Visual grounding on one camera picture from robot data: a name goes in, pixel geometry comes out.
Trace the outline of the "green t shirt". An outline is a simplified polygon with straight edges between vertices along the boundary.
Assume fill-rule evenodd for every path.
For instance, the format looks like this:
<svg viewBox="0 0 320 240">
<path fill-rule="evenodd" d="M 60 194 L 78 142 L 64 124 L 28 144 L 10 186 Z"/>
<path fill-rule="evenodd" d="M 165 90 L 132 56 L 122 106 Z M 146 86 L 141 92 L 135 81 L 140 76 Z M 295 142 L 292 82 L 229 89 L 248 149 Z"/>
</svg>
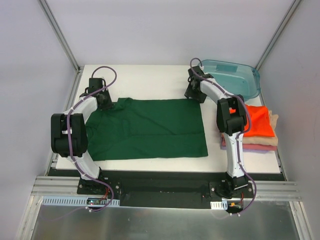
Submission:
<svg viewBox="0 0 320 240">
<path fill-rule="evenodd" d="M 193 99 L 119 98 L 86 124 L 94 161 L 208 156 L 200 104 Z"/>
</svg>

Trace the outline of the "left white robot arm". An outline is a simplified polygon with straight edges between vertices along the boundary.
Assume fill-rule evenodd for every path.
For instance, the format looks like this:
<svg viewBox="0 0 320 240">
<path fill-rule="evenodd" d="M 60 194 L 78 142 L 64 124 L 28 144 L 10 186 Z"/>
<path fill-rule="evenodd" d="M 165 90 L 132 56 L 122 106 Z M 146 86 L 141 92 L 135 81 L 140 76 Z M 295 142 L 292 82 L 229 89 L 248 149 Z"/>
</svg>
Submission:
<svg viewBox="0 0 320 240">
<path fill-rule="evenodd" d="M 88 152 L 86 122 L 93 112 L 109 110 L 113 105 L 105 79 L 91 77 L 77 103 L 63 113 L 54 113 L 50 119 L 52 151 L 73 163 L 96 195 L 105 191 L 106 183 L 99 178 L 100 167 Z"/>
</svg>

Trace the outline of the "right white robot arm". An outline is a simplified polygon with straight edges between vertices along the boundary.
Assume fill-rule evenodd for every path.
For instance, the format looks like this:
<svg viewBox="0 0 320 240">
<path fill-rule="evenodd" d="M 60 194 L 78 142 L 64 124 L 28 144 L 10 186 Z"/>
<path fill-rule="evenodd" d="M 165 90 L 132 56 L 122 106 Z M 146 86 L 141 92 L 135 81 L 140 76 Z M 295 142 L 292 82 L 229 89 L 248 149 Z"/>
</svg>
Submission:
<svg viewBox="0 0 320 240">
<path fill-rule="evenodd" d="M 216 103 L 216 125 L 226 144 L 225 180 L 215 187 L 214 192 L 226 199 L 237 197 L 249 183 L 243 160 L 243 136 L 247 125 L 243 97 L 225 90 L 198 65 L 191 66 L 188 74 L 188 87 L 184 96 L 201 104 L 209 97 Z"/>
</svg>

